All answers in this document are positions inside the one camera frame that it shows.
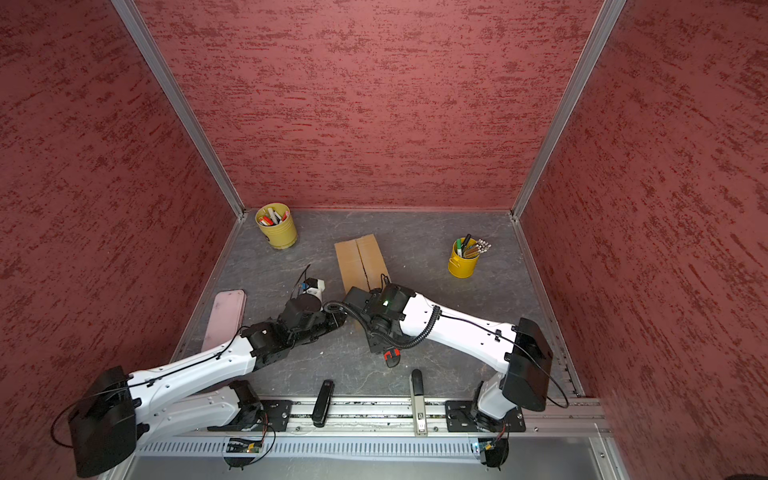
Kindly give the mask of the red black utility knife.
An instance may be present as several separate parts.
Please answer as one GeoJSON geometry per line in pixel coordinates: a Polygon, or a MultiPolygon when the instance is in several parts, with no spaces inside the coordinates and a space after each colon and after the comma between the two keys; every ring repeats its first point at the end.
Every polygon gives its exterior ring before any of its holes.
{"type": "Polygon", "coordinates": [[[388,368],[395,368],[400,363],[401,353],[397,348],[390,348],[384,352],[383,357],[388,368]]]}

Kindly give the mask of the brown cardboard express box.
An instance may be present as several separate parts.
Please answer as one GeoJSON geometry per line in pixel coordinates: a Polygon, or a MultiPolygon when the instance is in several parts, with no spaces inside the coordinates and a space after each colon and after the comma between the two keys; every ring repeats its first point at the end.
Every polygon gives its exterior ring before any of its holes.
{"type": "Polygon", "coordinates": [[[353,287],[364,291],[384,287],[389,272],[373,234],[338,242],[334,247],[346,293],[353,287]]]}

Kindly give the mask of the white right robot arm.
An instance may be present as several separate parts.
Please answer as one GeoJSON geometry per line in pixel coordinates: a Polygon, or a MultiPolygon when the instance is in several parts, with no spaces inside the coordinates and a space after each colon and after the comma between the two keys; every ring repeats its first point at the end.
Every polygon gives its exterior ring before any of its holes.
{"type": "Polygon", "coordinates": [[[374,353],[430,340],[492,368],[494,376],[480,384],[474,400],[483,417],[497,421],[515,407],[546,409],[554,355],[530,319],[512,324],[474,317],[395,283],[371,292],[353,287],[338,308],[360,323],[374,353]]]}

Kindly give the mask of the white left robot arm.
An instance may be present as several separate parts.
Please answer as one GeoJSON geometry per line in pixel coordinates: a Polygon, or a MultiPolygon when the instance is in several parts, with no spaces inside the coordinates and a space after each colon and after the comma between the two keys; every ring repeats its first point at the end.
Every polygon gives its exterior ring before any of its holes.
{"type": "Polygon", "coordinates": [[[302,294],[277,319],[242,326],[207,351],[131,374],[120,366],[103,371],[67,417],[77,476],[104,473],[151,440],[230,423],[252,394],[236,385],[216,399],[207,388],[282,360],[342,327],[347,316],[336,302],[302,294]]]}

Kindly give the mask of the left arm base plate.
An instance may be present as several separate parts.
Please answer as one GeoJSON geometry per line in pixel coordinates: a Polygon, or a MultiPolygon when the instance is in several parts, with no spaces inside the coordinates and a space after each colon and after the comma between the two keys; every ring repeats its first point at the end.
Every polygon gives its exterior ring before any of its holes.
{"type": "Polygon", "coordinates": [[[223,426],[208,427],[212,432],[261,432],[272,428],[284,432],[287,428],[294,402],[267,399],[242,407],[235,417],[223,426]]]}

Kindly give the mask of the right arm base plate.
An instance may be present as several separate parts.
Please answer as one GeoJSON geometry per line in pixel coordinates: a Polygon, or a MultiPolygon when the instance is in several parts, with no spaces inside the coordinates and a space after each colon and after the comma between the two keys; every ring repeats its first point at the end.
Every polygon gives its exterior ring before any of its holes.
{"type": "Polygon", "coordinates": [[[474,408],[470,400],[445,402],[446,424],[449,432],[521,433],[526,431],[520,408],[509,410],[502,420],[493,419],[474,408]]]}

